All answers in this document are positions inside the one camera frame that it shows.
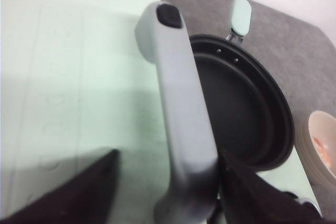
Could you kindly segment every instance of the black nonstick pan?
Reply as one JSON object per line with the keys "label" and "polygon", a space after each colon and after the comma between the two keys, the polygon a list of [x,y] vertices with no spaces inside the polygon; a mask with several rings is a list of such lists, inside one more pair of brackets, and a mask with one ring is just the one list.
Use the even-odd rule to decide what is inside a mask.
{"label": "black nonstick pan", "polygon": [[287,101],[267,70],[236,44],[190,37],[218,151],[255,170],[281,165],[294,141]]}

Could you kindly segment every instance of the mint green surface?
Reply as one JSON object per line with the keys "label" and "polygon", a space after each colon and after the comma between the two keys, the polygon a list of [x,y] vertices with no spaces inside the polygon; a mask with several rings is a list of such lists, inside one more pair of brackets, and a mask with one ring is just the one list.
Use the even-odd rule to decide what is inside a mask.
{"label": "mint green surface", "polygon": [[169,159],[156,69],[134,28],[153,1],[3,2],[2,217],[117,148],[109,223],[152,221]]}
{"label": "mint green surface", "polygon": [[247,0],[233,0],[229,26],[236,34],[245,36],[250,29],[251,5]]}

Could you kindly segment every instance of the gray handle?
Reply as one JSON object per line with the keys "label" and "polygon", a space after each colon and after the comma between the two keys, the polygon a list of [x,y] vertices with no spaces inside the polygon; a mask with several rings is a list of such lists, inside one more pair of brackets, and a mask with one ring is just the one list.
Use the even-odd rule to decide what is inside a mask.
{"label": "gray handle", "polygon": [[152,3],[135,37],[156,65],[170,157],[170,185],[155,222],[201,223],[215,206],[218,155],[184,20],[176,7]]}

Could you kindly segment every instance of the bowl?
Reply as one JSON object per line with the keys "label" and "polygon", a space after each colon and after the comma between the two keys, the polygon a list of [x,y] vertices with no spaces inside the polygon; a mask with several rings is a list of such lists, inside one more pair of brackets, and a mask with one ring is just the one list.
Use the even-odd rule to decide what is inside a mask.
{"label": "bowl", "polygon": [[295,146],[309,179],[336,189],[336,118],[314,111],[297,128]]}

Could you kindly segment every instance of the gray countertop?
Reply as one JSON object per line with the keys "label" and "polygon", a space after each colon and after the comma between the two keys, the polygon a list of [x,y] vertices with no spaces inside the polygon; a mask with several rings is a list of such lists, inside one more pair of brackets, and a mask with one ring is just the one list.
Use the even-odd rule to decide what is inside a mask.
{"label": "gray countertop", "polygon": [[[226,37],[232,0],[166,0],[183,14],[188,32]],[[243,48],[277,81],[295,125],[314,110],[336,115],[336,49],[317,27],[250,1],[250,33]],[[336,191],[312,185],[323,215],[336,219]]]}

